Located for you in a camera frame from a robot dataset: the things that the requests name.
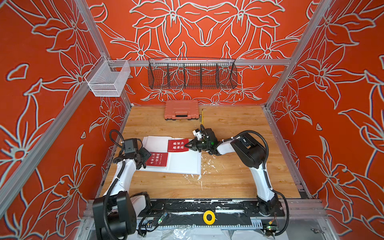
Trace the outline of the red card top row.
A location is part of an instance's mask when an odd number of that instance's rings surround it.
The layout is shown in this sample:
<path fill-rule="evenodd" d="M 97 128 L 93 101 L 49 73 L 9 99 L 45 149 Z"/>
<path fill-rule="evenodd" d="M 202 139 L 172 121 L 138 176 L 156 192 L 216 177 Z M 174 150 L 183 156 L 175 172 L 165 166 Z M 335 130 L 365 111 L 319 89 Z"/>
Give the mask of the red card top row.
<path fill-rule="evenodd" d="M 168 140 L 168 153 L 183 153 L 188 152 L 189 148 L 186 147 L 186 144 L 190 142 L 189 139 L 170 139 Z"/>

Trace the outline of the red card row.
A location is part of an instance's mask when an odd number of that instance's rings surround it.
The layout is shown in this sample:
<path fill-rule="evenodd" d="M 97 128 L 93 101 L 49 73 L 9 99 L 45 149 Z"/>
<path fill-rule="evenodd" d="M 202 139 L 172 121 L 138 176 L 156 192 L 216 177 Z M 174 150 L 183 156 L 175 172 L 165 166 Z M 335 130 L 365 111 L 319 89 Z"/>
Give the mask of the red card row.
<path fill-rule="evenodd" d="M 150 167 L 166 167 L 169 153 L 152 153 L 146 165 Z"/>
<path fill-rule="evenodd" d="M 170 139 L 168 140 L 168 153 L 183 153 L 188 152 L 189 148 L 186 147 L 186 144 L 190 142 L 189 139 Z"/>

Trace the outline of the white photo album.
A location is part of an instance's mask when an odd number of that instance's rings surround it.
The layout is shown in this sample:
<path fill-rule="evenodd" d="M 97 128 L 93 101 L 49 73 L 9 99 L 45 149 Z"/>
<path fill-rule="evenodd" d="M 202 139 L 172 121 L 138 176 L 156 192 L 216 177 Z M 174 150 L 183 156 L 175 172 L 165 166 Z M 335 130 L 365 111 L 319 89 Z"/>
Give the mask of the white photo album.
<path fill-rule="evenodd" d="M 180 139 L 172 137 L 148 136 L 143 138 L 144 148 L 152 153 L 168 153 L 168 140 Z M 144 172 L 160 172 L 172 174 L 201 174 L 202 153 L 189 150 L 183 153 L 169 153 L 168 164 L 164 167 L 150 167 L 141 169 Z"/>

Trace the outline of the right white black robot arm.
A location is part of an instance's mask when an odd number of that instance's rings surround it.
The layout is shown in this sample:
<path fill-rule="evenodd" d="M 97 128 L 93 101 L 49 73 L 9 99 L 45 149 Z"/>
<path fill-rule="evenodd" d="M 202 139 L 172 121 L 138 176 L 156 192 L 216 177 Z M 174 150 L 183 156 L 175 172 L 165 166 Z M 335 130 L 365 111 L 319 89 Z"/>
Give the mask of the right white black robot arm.
<path fill-rule="evenodd" d="M 245 130 L 234 137 L 219 141 L 212 129 L 200 129 L 193 131 L 195 138 L 184 145 L 185 148 L 195 152 L 207 152 L 211 156 L 222 156 L 236 153 L 242 163 L 252 173 L 257 187 L 257 200 L 259 213 L 263 216 L 273 214 L 278 207 L 278 195 L 282 195 L 273 189 L 267 171 L 269 146 L 265 138 L 258 132 Z"/>

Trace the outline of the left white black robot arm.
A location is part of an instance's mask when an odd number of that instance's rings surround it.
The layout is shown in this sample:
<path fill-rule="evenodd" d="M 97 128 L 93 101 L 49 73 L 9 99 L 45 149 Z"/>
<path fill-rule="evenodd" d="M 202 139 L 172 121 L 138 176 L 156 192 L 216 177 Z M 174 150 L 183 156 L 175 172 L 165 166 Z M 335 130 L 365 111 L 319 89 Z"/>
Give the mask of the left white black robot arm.
<path fill-rule="evenodd" d="M 146 168 L 151 153 L 142 140 L 124 139 L 117 130 L 111 130 L 110 140 L 120 148 L 113 159 L 117 165 L 112 183 L 102 197 L 92 205 L 98 240 L 125 240 L 137 230 L 137 217 L 148 205 L 147 193 L 130 196 L 129 189 L 134 173 Z"/>

